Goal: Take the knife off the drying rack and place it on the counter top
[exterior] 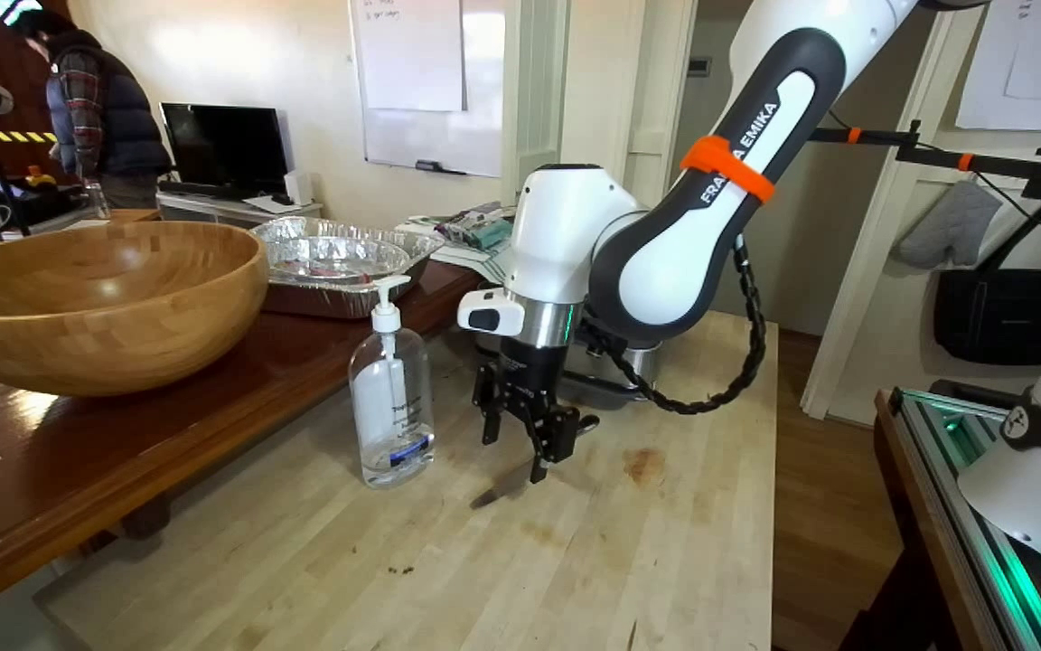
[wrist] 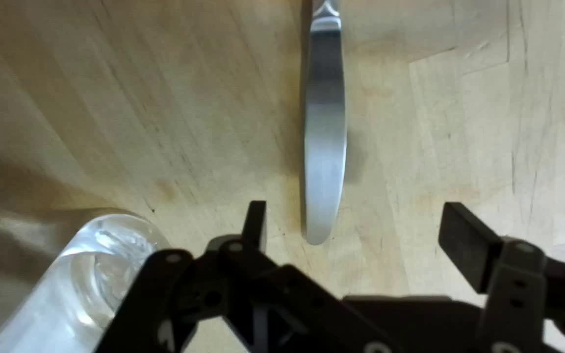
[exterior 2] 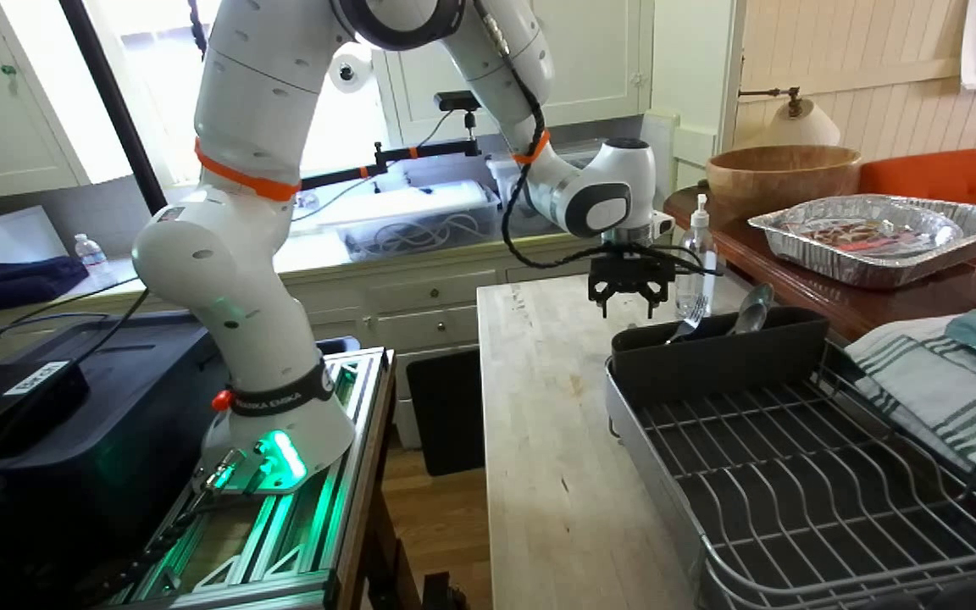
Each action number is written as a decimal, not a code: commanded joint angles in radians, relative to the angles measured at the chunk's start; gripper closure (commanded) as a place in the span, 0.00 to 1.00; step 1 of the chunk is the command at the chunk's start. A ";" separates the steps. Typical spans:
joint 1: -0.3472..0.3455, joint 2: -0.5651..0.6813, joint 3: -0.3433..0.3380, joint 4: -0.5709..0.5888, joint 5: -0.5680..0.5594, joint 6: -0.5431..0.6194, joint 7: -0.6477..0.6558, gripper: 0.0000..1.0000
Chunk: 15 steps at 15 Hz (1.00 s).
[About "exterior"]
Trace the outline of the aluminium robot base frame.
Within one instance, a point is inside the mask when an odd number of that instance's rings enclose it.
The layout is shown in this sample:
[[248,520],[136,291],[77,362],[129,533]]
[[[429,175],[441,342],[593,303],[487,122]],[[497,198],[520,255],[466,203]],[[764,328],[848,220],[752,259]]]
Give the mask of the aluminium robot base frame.
[[887,390],[875,457],[903,555],[875,635],[958,651],[1041,651],[1041,450],[1006,442],[984,394]]

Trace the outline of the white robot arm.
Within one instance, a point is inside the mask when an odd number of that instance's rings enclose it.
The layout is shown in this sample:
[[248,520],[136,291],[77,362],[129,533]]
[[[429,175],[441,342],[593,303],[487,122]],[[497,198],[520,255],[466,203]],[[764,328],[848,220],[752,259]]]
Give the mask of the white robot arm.
[[[643,209],[595,165],[531,171],[506,283],[458,301],[458,327],[503,344],[477,389],[479,412],[515,415],[538,466],[567,459],[593,424],[558,397],[567,349],[584,342],[617,359],[701,322],[719,272],[743,260],[749,216],[772,198],[834,99],[912,13],[976,4],[752,0],[729,42],[729,102],[659,208]],[[981,519],[1041,555],[1041,378],[958,490]]]

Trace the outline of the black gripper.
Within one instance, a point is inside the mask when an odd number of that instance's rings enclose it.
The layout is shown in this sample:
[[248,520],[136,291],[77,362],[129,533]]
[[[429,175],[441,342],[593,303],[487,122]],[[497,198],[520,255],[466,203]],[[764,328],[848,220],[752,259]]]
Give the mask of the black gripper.
[[494,445],[503,415],[514,412],[531,439],[531,484],[546,479],[546,463],[567,459],[574,439],[590,427],[574,404],[558,403],[565,359],[565,349],[526,349],[515,342],[479,351],[472,383],[472,403],[483,415],[479,445]]

